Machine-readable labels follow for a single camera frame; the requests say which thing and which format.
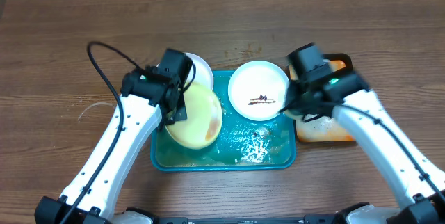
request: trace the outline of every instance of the wooden table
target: wooden table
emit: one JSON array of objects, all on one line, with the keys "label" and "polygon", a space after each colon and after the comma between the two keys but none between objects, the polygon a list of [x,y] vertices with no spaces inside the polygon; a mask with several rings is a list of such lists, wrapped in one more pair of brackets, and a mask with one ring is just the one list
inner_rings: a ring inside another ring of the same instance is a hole
[{"label": "wooden table", "polygon": [[[156,64],[166,47],[213,69],[285,56],[308,42],[345,52],[419,149],[445,169],[445,0],[7,0],[0,22],[0,222],[33,223],[89,157],[115,104],[86,55],[101,40]],[[131,66],[95,49],[120,88]],[[298,144],[285,170],[162,173],[143,148],[117,211],[161,216],[283,217],[360,201],[395,206],[356,145]]]}]

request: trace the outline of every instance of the sauce residue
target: sauce residue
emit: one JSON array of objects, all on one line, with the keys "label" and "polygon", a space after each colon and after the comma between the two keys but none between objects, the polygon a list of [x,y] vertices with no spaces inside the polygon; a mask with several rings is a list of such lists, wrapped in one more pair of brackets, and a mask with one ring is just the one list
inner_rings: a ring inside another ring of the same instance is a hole
[{"label": "sauce residue", "polygon": [[215,135],[219,133],[220,130],[220,119],[218,119],[218,110],[217,108],[221,105],[220,101],[213,101],[213,108],[211,110],[211,119],[209,123],[209,128],[207,129],[206,141],[211,141],[215,139]]},{"label": "sauce residue", "polygon": [[249,105],[272,104],[272,103],[275,103],[274,99],[267,99],[267,96],[259,95],[258,98],[250,99]]}]

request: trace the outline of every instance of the green light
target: green light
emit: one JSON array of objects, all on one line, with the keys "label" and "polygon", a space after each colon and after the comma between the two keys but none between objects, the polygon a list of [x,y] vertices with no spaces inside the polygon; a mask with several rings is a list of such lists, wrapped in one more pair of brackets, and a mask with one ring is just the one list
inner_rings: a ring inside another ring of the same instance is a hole
[{"label": "green light", "polygon": [[337,79],[337,78],[333,78],[333,79],[331,79],[330,81],[329,81],[329,83],[331,84],[331,85],[333,85],[333,84],[335,84],[336,82],[338,82],[339,81],[339,79]]}]

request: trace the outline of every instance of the teal tray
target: teal tray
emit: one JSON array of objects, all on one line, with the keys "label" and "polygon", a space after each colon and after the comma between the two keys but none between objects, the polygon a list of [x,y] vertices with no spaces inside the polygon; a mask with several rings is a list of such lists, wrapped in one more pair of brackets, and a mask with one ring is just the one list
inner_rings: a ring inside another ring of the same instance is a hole
[{"label": "teal tray", "polygon": [[234,70],[213,71],[213,91],[222,106],[218,138],[201,150],[182,147],[166,130],[152,134],[151,160],[162,171],[283,169],[297,157],[293,120],[283,114],[263,122],[248,120],[232,107],[227,87]]}]

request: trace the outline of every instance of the white bowl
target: white bowl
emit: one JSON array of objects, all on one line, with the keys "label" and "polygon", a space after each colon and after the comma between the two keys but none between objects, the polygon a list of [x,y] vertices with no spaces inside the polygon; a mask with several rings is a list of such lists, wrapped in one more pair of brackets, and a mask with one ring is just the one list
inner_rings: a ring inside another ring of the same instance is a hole
[{"label": "white bowl", "polygon": [[[267,61],[251,61],[240,66],[229,81],[229,100],[243,117],[270,120],[284,107],[289,78],[281,68]],[[267,96],[267,101],[252,100]]]}]

